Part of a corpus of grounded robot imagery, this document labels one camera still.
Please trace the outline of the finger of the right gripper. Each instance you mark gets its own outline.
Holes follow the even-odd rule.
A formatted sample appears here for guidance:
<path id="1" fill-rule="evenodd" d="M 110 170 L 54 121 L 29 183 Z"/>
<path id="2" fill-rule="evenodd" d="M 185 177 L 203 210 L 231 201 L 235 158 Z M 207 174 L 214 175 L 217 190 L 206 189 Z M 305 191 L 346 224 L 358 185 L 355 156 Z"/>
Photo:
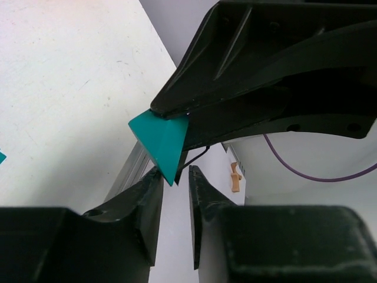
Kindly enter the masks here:
<path id="1" fill-rule="evenodd" d="M 290 75 L 375 64 L 374 1 L 220 1 L 150 108 L 170 118 Z"/>
<path id="2" fill-rule="evenodd" d="M 288 131 L 362 139 L 375 121 L 375 67 L 310 71 L 190 114 L 183 149 Z"/>

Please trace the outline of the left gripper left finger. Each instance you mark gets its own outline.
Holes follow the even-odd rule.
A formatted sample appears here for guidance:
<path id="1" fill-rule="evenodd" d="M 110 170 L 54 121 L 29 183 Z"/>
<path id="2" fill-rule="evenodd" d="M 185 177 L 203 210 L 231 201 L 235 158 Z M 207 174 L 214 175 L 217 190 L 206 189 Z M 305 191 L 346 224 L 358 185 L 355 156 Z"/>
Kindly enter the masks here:
<path id="1" fill-rule="evenodd" d="M 155 264 L 163 177 L 153 168 L 109 201 L 1 209 L 2 282 L 147 282 Z"/>

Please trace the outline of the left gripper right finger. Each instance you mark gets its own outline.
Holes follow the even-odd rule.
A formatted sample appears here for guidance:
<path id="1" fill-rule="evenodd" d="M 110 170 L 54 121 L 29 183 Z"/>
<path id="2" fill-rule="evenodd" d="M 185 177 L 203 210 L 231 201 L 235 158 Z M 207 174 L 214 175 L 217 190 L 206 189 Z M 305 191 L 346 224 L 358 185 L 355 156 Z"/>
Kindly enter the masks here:
<path id="1" fill-rule="evenodd" d="M 375 282 L 376 245 L 344 206 L 241 206 L 189 168 L 200 282 Z"/>

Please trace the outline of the teal arch wood block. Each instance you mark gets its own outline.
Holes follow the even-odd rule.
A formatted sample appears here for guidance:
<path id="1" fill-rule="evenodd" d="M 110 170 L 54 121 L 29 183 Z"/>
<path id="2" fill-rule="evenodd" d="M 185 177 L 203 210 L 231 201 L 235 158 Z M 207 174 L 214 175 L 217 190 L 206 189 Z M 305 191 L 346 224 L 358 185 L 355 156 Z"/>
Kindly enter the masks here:
<path id="1" fill-rule="evenodd" d="M 2 164 L 6 159 L 6 155 L 0 150 L 0 164 Z"/>

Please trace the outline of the teal triangular wood block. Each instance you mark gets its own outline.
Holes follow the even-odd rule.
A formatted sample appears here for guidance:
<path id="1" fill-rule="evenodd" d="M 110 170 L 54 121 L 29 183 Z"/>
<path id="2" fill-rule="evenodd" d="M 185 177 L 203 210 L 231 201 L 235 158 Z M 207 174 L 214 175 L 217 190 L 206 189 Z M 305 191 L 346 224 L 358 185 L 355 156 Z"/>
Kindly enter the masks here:
<path id="1" fill-rule="evenodd" d="M 188 116 L 166 120 L 147 110 L 128 125 L 167 183 L 173 185 L 189 126 Z"/>

